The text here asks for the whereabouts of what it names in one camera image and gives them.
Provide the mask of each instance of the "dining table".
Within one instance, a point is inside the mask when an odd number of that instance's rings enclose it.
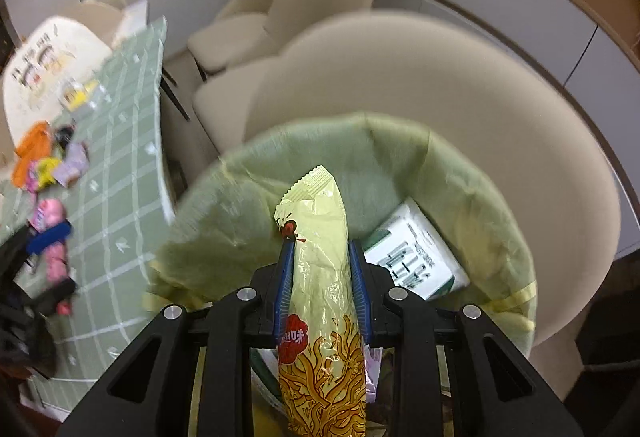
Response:
[[[160,130],[160,82],[166,20],[123,39],[95,73],[99,106],[76,123],[73,141],[85,145],[89,169],[75,184],[44,189],[38,201],[60,199],[72,234],[67,264],[78,284],[71,315],[48,320],[56,351],[53,377],[34,373],[32,391],[66,414],[152,317],[143,294],[148,263],[174,218]],[[53,122],[70,122],[63,111]],[[11,181],[0,185],[0,242],[33,217],[34,198]],[[25,265],[16,282],[32,297],[49,286],[47,263]]]

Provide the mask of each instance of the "plastic bag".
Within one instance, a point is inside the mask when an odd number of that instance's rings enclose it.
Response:
[[[362,337],[351,293],[347,221],[333,176],[318,166],[275,208],[296,239],[289,317],[278,347],[289,428],[303,437],[365,432]]]
[[[526,241],[491,180],[425,125],[357,113],[276,127],[225,154],[187,192],[151,263],[145,305],[199,308],[278,260],[273,211],[315,165],[337,182],[350,239],[364,239],[412,197],[471,284],[433,300],[474,303],[524,353],[533,342],[536,277]]]

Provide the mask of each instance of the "orange package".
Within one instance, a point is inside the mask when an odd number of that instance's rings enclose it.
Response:
[[[11,182],[16,188],[23,188],[27,182],[31,161],[37,161],[51,155],[49,124],[47,122],[34,124],[18,143],[15,153],[20,157],[20,160],[15,164]]]

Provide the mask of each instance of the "snack bag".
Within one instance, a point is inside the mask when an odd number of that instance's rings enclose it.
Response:
[[[334,177],[318,166],[276,206],[296,239],[293,289],[278,346],[289,428],[303,437],[365,434],[365,367],[351,292],[347,222]]]

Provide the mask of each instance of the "trash can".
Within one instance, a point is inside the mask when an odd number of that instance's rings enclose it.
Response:
[[[491,180],[424,125],[357,113],[273,128],[225,154],[188,191],[151,263],[145,305],[200,308],[277,261],[273,212],[319,164],[340,189],[350,239],[363,239],[407,197],[437,227],[471,284],[434,300],[484,309],[528,354],[536,281],[526,241]]]

